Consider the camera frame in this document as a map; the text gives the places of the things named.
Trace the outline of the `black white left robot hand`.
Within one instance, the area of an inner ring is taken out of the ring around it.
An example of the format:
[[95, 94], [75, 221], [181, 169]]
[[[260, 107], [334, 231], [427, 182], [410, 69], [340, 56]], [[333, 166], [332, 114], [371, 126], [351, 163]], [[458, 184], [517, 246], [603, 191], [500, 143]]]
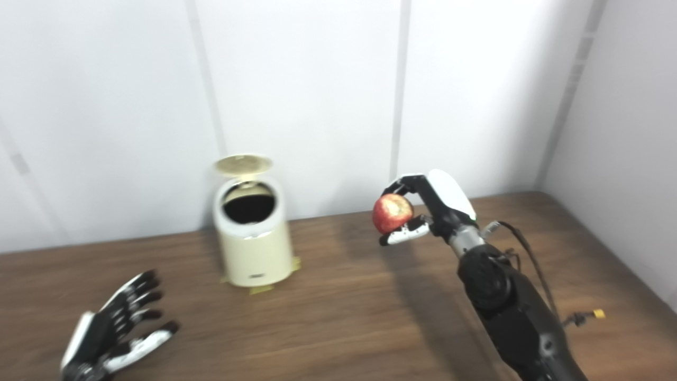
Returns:
[[85, 311], [61, 358], [60, 379], [111, 380], [173, 338], [180, 328], [177, 321], [127, 338], [140, 323], [162, 317], [162, 311], [147, 308], [162, 299], [159, 285], [157, 271], [142, 272], [121, 285], [99, 311]]

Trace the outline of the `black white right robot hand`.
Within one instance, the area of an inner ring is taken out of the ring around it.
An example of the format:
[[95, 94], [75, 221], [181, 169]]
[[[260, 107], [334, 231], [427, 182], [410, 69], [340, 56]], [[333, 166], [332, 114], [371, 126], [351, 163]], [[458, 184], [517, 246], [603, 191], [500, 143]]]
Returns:
[[405, 197], [407, 194], [418, 195], [429, 214], [407, 217], [387, 228], [379, 239], [381, 246], [394, 246], [432, 234], [441, 237], [458, 256], [463, 256], [466, 251], [484, 244], [476, 212], [450, 174], [433, 169], [426, 175], [403, 175], [392, 181], [381, 196]]

